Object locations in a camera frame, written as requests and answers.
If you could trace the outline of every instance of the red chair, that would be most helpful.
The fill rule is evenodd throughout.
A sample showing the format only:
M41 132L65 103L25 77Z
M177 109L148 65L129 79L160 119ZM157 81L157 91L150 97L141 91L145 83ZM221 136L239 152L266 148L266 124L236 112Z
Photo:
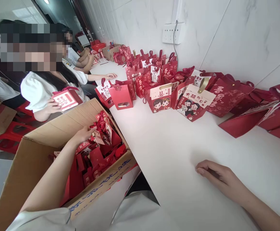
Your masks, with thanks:
M20 117L20 116L16 116L16 118L22 122L22 123L30 123L32 121L36 121L35 117L34 117L34 113L31 110L26 109L27 106L29 106L30 102L29 101L25 101L24 104L20 105L19 107L16 108L17 112L22 112L25 114L24 117Z
M22 130L14 131L16 127L23 127ZM12 121L6 132L0 135L0 150L16 154L22 137L35 128L26 124Z

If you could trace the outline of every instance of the finger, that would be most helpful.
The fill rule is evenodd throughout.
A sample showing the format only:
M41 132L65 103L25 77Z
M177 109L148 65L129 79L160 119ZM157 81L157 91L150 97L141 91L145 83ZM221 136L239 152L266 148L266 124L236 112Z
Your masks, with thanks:
M215 178L213 175L211 175L208 171L206 171L203 168L197 168L197 173L201 174L203 177L207 178L209 182L211 182L214 186L216 186L219 189L223 189L226 184L224 184L222 181Z
M217 173L224 173L226 168L225 166L217 164L216 162L210 160L204 160L202 162L199 162L195 168L198 169L199 167L205 170L208 170L210 168L211 170L214 170Z

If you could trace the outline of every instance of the electrical outlet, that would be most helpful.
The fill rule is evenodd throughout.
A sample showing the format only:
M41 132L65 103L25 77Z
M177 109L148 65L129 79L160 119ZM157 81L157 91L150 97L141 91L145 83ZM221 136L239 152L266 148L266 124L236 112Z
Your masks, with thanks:
M163 26L162 33L162 42L173 44L173 33L175 30L176 23L174 24L165 24ZM174 43L181 44L184 40L186 34L186 24L184 22L180 22L177 24L177 28L174 36Z

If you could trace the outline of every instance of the white countertop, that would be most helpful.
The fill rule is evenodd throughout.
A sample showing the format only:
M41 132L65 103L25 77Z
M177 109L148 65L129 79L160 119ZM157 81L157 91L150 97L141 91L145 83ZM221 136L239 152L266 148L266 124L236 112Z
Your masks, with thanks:
M125 68L110 61L91 73L127 79ZM235 139L218 127L230 115L206 112L191 122L173 109L153 114L138 97L133 108L110 111L158 202L182 230L257 230L242 208L195 172L205 159L230 167L280 215L280 139L264 129Z

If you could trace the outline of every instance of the sleeve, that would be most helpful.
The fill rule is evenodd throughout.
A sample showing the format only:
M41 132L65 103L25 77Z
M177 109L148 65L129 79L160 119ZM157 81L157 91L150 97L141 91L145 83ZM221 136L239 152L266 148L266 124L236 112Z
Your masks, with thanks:
M38 212L23 211L18 214L6 231L75 231L75 227L71 226L70 215L68 208Z
M77 80L78 80L80 85L85 85L85 84L88 83L88 75L87 74L85 74L82 71L74 70L69 65L65 65L65 66L67 66L67 68L76 76L76 78L77 78Z
M32 110L33 113L44 109L51 98L51 93L45 89L43 84L29 76L23 79L20 88L22 96L30 102L26 109Z

